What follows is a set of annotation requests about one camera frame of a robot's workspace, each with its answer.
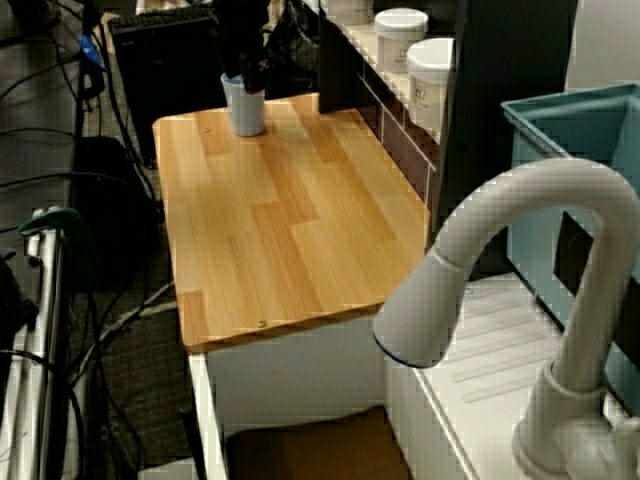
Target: floor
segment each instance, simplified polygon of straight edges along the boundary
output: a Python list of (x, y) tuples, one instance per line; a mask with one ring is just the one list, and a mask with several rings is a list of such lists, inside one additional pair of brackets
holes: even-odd
[[(126, 98), (122, 81), (117, 69), (115, 57), (111, 64), (114, 71), (114, 88), (123, 118), (128, 125), (134, 145), (137, 147), (135, 131), (128, 118)], [(92, 108), (86, 114), (85, 136), (98, 134), (100, 115), (104, 136), (121, 140), (120, 130), (110, 106), (107, 92), (101, 94), (102, 112)], [(160, 197), (157, 171), (146, 171), (150, 177), (156, 195)], [(157, 241), (149, 246), (147, 291), (152, 294), (167, 284), (172, 277), (166, 230), (160, 225)], [(106, 324), (116, 321), (124, 312), (140, 305), (145, 291), (142, 269), (132, 279), (130, 288), (117, 301), (107, 317)], [(116, 297), (117, 291), (97, 292), (95, 295), (99, 318), (107, 306)], [(175, 291), (170, 288), (155, 303), (175, 301)], [(71, 350), (73, 358), (79, 353), (82, 344), (83, 325), (87, 311), (87, 300), (78, 295), (74, 300), (73, 311), (78, 324), (71, 332)], [(88, 329), (86, 345), (91, 345), (93, 333)], [(191, 457), (178, 412), (180, 405), (191, 401), (192, 386), (189, 377), (184, 350), (180, 342), (178, 317), (175, 310), (166, 311), (137, 320), (108, 344), (103, 353), (105, 376), (109, 391), (126, 418), (118, 414), (113, 406), (109, 407), (110, 425), (115, 432), (114, 447), (105, 429), (104, 402), (105, 390), (95, 381), (93, 363), (88, 372), (87, 404), (87, 458), (86, 477), (97, 480), (135, 479), (136, 470), (165, 465)], [(126, 467), (135, 465), (136, 469)], [(151, 475), (139, 478), (158, 478)]]

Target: faucet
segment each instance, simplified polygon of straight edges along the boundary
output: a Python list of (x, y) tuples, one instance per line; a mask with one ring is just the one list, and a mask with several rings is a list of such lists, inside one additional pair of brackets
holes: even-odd
[(516, 464), (534, 480), (638, 480), (640, 419), (613, 428), (603, 414), (605, 362), (640, 248), (640, 200), (620, 174), (577, 158), (531, 162), (471, 193), (373, 323), (392, 359), (430, 368), (445, 356), (465, 285), (489, 241), (545, 207), (590, 210), (596, 236), (562, 344), (543, 367), (515, 428)]

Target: white cup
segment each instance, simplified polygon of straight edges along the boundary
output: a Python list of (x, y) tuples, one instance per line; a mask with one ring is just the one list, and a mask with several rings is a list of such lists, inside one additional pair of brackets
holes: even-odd
[(241, 137), (260, 135), (264, 131), (264, 90), (249, 94), (244, 89), (242, 75), (220, 78), (227, 99), (231, 128)]

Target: wood grain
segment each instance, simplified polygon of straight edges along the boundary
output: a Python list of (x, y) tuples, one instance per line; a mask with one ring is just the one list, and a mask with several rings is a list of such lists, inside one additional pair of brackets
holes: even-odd
[(374, 312), (424, 254), (429, 211), (355, 110), (317, 95), (154, 125), (182, 341), (206, 352)]

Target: faucet handle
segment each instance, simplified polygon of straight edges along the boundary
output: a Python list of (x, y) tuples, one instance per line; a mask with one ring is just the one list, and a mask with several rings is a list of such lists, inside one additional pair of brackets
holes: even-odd
[(613, 480), (638, 480), (638, 447), (640, 447), (640, 418), (622, 420), (613, 429), (616, 462)]

